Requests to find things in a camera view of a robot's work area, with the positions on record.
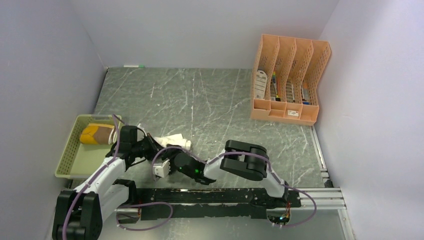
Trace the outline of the yellow brown bear towel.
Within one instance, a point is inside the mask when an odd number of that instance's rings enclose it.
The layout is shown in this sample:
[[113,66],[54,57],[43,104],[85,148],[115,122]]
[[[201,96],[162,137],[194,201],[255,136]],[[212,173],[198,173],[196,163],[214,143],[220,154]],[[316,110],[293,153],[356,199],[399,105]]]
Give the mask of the yellow brown bear towel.
[[85,145],[111,145],[117,138],[114,125],[89,123],[80,134],[79,140]]

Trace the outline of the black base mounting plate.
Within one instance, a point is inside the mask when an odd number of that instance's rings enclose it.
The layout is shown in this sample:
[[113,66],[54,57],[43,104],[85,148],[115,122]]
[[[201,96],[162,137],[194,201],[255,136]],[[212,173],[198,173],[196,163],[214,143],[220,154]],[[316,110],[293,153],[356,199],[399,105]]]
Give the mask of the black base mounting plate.
[[250,217],[266,219],[271,210],[301,207],[298,192],[271,197],[264,188],[138,188],[129,205],[142,204],[141,220],[171,218]]

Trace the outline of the white green marker pen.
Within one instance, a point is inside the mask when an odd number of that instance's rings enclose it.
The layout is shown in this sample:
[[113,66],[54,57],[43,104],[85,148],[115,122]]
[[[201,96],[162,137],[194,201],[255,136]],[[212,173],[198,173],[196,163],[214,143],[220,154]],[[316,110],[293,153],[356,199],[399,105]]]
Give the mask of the white green marker pen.
[[144,65],[132,65],[132,64],[125,64],[123,65],[124,68],[144,68]]

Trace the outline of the orange file organizer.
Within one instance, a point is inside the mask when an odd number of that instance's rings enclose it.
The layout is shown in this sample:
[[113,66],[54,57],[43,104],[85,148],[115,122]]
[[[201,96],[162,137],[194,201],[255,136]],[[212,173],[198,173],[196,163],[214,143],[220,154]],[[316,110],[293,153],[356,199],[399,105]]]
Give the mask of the orange file organizer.
[[[330,57],[327,41],[262,34],[251,73],[251,119],[313,126],[320,111],[317,88]],[[267,75],[264,99],[254,97],[257,70]],[[288,110],[299,117],[287,117]]]

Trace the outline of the white towel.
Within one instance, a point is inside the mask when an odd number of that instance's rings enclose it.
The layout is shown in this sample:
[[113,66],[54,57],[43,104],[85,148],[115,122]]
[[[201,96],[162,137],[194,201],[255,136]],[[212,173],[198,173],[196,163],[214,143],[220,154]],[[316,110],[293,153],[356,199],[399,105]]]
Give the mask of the white towel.
[[191,149],[191,141],[184,138],[181,133],[162,137],[155,136],[153,139],[163,148],[167,146],[178,146],[188,151]]

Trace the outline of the white tag in organizer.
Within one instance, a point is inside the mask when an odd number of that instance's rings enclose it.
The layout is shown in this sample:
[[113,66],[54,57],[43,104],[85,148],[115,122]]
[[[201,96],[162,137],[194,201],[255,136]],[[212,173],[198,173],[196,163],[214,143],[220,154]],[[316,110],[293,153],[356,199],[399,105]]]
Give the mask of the white tag in organizer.
[[254,81],[254,98],[264,99],[268,83],[268,76],[265,71],[258,69]]

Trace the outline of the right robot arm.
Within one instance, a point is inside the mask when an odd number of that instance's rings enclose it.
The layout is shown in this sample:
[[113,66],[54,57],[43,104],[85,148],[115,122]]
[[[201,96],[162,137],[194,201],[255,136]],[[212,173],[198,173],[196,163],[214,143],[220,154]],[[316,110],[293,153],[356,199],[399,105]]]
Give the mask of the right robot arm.
[[170,160],[170,172],[180,172],[195,182],[210,185],[224,173],[259,182],[275,207],[282,207],[289,200],[287,182],[272,169],[267,149],[261,145],[227,140],[218,156],[202,162],[190,153],[180,150]]

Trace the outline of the aluminium frame rails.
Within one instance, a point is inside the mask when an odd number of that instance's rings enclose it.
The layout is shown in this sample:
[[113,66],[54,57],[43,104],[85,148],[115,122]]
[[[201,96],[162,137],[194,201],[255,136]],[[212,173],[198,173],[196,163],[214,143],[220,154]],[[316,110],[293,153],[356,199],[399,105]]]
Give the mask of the aluminium frame rails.
[[[183,149],[182,147],[179,147],[176,145],[168,145],[167,147],[162,147],[162,149],[153,158],[151,162],[151,167],[150,167],[150,172],[152,176],[154,177],[154,174],[153,174],[154,163],[161,163],[167,159],[171,160],[180,152],[180,150],[188,152],[196,160],[200,162],[206,162],[204,160],[198,159],[189,150]],[[277,226],[280,228],[291,227],[292,226],[291,219],[293,217],[292,211],[296,209],[309,210],[311,212],[311,216],[314,216],[319,210],[336,210],[340,218],[346,217],[347,206],[346,206],[342,191],[339,188],[333,187],[330,181],[327,181],[325,187],[323,188],[294,188],[292,186],[289,186],[288,183],[286,183],[286,187],[288,190],[299,193],[301,206],[288,207],[286,209],[281,209],[281,210],[279,209],[269,210],[267,211],[266,219],[257,219],[257,220],[265,220],[269,222],[271,225]],[[116,224],[120,229],[130,231],[131,230],[131,228],[129,227],[130,223],[142,221],[141,214],[139,212],[142,206],[143,204],[141,203],[140,204],[123,204],[119,206],[118,208],[116,208],[115,211],[110,216],[116,217]],[[166,223],[170,219],[172,219],[172,217],[168,216],[167,218],[160,218],[160,219],[162,219],[163,222]]]

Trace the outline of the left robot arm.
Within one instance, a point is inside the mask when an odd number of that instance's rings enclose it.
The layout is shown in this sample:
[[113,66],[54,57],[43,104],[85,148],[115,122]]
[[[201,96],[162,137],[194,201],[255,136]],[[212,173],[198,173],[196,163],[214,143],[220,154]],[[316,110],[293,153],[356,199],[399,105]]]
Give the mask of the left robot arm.
[[60,192],[52,226],[54,240],[97,240],[115,209],[138,203],[135,182],[120,177],[137,158],[152,161],[162,149],[149,133],[139,139],[138,130],[134,125],[123,126],[100,167],[81,185]]

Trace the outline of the small white box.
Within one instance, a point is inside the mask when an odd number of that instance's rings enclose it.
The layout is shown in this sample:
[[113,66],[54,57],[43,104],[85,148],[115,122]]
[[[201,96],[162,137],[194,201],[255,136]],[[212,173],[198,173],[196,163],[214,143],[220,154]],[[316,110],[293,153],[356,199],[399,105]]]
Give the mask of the small white box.
[[300,113],[299,113],[299,111],[297,111],[297,110],[288,110],[287,111],[287,117],[290,117],[290,118],[298,118],[299,116],[300,116]]

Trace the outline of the green plastic basket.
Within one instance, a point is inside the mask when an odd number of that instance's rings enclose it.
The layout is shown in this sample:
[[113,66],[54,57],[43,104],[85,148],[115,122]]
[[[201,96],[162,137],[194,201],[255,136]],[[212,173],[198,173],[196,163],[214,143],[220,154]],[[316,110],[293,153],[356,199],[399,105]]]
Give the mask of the green plastic basket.
[[111,144],[83,144],[80,141],[81,133],[91,123],[113,125],[114,121],[112,115],[78,115],[54,172],[55,177],[86,179],[103,163]]

